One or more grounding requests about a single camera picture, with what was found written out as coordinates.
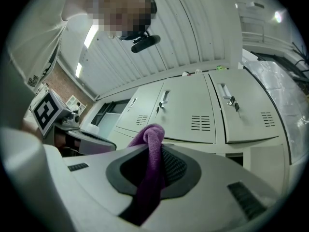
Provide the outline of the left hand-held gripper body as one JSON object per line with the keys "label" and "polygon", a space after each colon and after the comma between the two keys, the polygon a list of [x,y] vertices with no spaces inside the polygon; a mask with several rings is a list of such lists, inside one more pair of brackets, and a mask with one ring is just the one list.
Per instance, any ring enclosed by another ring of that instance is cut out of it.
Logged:
{"label": "left hand-held gripper body", "polygon": [[52,89],[32,110],[44,141],[53,141],[57,129],[67,132],[80,128],[80,116],[62,101]]}

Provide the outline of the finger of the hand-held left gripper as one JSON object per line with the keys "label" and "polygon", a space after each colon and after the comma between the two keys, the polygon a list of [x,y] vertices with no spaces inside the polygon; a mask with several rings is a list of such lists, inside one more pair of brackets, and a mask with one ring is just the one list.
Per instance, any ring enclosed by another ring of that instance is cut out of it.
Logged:
{"label": "finger of the hand-held left gripper", "polygon": [[82,155],[95,155],[112,152],[117,149],[113,142],[82,129],[66,131],[66,138],[72,148]]}

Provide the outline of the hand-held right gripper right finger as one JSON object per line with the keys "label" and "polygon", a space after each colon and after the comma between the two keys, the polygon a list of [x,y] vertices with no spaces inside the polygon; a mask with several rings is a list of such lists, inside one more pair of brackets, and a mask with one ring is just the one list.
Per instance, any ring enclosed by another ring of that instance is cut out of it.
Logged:
{"label": "hand-held right gripper right finger", "polygon": [[234,161],[175,145],[165,149],[188,156],[201,168],[196,185],[184,196],[162,200],[142,228],[150,232],[248,231],[254,220],[280,199],[264,180]]}

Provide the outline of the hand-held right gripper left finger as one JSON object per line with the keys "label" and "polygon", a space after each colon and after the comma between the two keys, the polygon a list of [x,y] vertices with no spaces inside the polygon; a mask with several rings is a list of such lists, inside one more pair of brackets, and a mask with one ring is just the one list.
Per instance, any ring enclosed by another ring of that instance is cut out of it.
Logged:
{"label": "hand-held right gripper left finger", "polygon": [[70,211],[135,218],[142,212],[139,185],[148,163],[148,145],[61,159],[61,198]]}

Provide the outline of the purple cloth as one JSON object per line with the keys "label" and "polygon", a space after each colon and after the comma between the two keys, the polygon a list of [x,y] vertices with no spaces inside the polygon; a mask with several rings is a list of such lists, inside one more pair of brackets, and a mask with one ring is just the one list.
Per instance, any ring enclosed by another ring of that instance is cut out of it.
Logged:
{"label": "purple cloth", "polygon": [[161,144],[165,136],[164,129],[158,124],[150,124],[143,128],[128,145],[148,145],[148,159],[145,175],[133,198],[133,211],[130,222],[141,225],[160,203],[161,190],[165,180],[161,170]]}

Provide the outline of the person's left forearm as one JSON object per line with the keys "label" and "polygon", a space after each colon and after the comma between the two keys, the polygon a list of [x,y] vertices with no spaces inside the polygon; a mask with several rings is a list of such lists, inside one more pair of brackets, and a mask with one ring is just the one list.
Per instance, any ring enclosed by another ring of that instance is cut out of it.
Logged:
{"label": "person's left forearm", "polygon": [[42,139],[41,131],[39,130],[39,127],[36,125],[36,123],[32,123],[26,119],[23,119],[21,130],[36,136],[39,140]]}

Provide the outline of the white metal locker cabinet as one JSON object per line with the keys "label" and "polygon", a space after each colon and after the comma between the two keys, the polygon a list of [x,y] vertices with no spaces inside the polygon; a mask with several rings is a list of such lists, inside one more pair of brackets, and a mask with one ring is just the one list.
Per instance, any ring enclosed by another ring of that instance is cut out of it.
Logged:
{"label": "white metal locker cabinet", "polygon": [[[227,103],[234,96],[240,115]],[[164,111],[155,111],[159,102]],[[241,164],[277,193],[288,187],[289,153],[279,113],[247,70],[209,71],[140,86],[109,138],[125,148],[145,126],[159,124],[165,143]]]}

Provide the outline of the cream t-shirt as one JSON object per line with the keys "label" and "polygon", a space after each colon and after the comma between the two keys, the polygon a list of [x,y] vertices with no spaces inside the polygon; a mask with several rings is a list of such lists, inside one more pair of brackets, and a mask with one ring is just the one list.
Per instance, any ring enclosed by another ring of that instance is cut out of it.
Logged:
{"label": "cream t-shirt", "polygon": [[81,0],[32,0],[15,22],[6,42],[11,65],[21,82],[35,92],[51,72],[62,33],[68,23],[63,11],[69,2],[81,8]]}

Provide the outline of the plastic-wrapped panel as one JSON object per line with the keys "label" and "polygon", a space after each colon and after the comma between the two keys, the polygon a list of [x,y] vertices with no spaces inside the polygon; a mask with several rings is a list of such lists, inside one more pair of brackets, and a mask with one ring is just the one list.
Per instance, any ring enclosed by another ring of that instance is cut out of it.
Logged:
{"label": "plastic-wrapped panel", "polygon": [[246,61],[244,66],[273,99],[287,133],[291,163],[309,153],[309,102],[296,82],[273,61]]}

